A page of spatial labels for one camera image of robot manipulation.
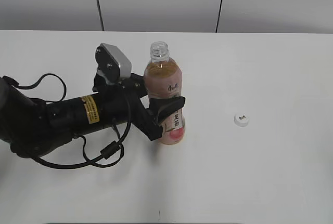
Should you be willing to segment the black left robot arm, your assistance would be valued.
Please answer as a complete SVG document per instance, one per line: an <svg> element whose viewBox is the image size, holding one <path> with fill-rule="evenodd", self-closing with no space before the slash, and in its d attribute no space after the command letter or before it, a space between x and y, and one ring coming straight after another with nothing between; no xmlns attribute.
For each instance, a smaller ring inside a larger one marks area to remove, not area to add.
<svg viewBox="0 0 333 224"><path fill-rule="evenodd" d="M129 123L149 140L162 137L162 122L185 104L185 98L150 99L142 76L107 85L95 77L93 93L72 99L47 101L29 98L14 79L1 78L1 139L22 158L47 155L72 139L96 131Z"/></svg>

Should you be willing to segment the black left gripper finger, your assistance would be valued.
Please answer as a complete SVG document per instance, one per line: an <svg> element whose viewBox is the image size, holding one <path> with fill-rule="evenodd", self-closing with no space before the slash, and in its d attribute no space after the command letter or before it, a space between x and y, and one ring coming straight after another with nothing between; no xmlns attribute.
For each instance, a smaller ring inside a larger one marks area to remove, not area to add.
<svg viewBox="0 0 333 224"><path fill-rule="evenodd" d="M149 99L149 109L153 113L157 124L161 124L171 114L183 108L185 105L185 97L178 96L168 99Z"/></svg>

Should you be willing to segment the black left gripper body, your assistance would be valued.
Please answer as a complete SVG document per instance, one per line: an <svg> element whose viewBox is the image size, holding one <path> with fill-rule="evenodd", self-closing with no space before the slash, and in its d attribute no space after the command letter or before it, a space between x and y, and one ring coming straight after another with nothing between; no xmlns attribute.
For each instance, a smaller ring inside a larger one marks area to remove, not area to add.
<svg viewBox="0 0 333 224"><path fill-rule="evenodd" d="M141 98L147 95L142 75L132 73L129 78L107 84L102 73L97 72L93 91L99 123L103 127L130 122L151 141L162 137L163 128L156 123L151 111L146 109L141 101Z"/></svg>

